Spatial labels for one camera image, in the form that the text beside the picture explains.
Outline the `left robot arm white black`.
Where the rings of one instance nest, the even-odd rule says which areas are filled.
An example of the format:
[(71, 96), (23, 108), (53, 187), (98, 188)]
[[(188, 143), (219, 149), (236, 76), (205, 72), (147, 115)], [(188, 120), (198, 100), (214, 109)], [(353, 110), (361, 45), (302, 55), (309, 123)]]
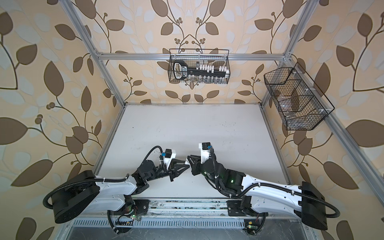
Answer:
[(176, 159), (173, 150), (160, 150), (160, 165), (145, 156), (133, 174), (122, 178), (102, 178), (84, 171), (52, 190), (43, 198), (43, 206), (53, 210), (55, 223), (69, 222), (82, 213), (118, 212), (130, 205), (131, 197), (149, 188), (149, 181), (179, 177), (190, 165)]

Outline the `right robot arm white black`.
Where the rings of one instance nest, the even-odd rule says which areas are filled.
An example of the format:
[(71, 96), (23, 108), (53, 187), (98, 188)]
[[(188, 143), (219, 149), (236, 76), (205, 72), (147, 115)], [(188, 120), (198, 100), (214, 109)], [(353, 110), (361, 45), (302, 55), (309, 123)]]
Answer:
[(226, 169), (218, 163), (212, 148), (204, 150), (201, 156), (188, 156), (187, 162), (194, 176), (202, 175), (221, 195), (229, 199), (261, 198), (260, 203), (251, 205), (254, 212), (291, 215), (301, 219), (303, 224), (322, 231), (327, 230), (328, 219), (341, 215), (339, 209), (326, 202), (325, 197), (311, 183), (281, 185)]

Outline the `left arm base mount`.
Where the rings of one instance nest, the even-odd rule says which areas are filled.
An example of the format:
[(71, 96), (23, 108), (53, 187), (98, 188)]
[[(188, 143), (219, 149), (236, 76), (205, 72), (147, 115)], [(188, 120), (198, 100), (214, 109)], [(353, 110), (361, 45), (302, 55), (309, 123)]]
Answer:
[(117, 211), (114, 211), (113, 215), (145, 215), (149, 210), (149, 203), (150, 200), (148, 199), (133, 199), (131, 196), (124, 195), (124, 205)]

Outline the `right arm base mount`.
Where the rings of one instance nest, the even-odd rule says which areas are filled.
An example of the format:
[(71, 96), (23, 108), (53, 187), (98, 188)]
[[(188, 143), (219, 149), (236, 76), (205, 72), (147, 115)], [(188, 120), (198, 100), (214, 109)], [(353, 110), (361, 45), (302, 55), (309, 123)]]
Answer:
[(243, 196), (241, 200), (227, 201), (228, 215), (230, 217), (267, 217), (268, 213), (259, 213), (252, 208), (251, 196)]

